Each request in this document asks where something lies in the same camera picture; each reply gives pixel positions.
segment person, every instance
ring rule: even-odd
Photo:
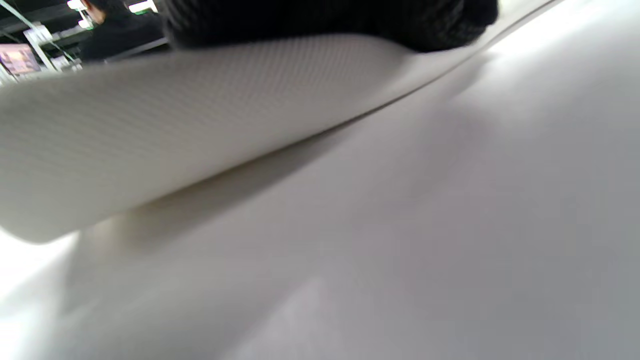
[[[135,15],[121,0],[82,0],[95,27],[80,44],[83,63],[104,61],[135,47],[164,38],[156,13]]]
[[[165,0],[177,47],[209,47],[326,33],[364,33],[420,52],[478,39],[498,0]]]

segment ceiling light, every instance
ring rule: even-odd
[[[67,6],[75,11],[86,10],[86,6],[80,0],[69,0]]]
[[[146,9],[154,9],[156,7],[156,5],[154,4],[153,0],[147,0],[147,1],[143,1],[142,3],[138,3],[138,4],[133,4],[129,6],[129,10],[132,13],[137,13],[137,12],[141,12],[142,10],[146,10]]]
[[[83,29],[88,29],[88,28],[91,27],[91,24],[89,24],[89,22],[87,20],[78,21],[78,25],[80,25],[80,27],[83,28]]]

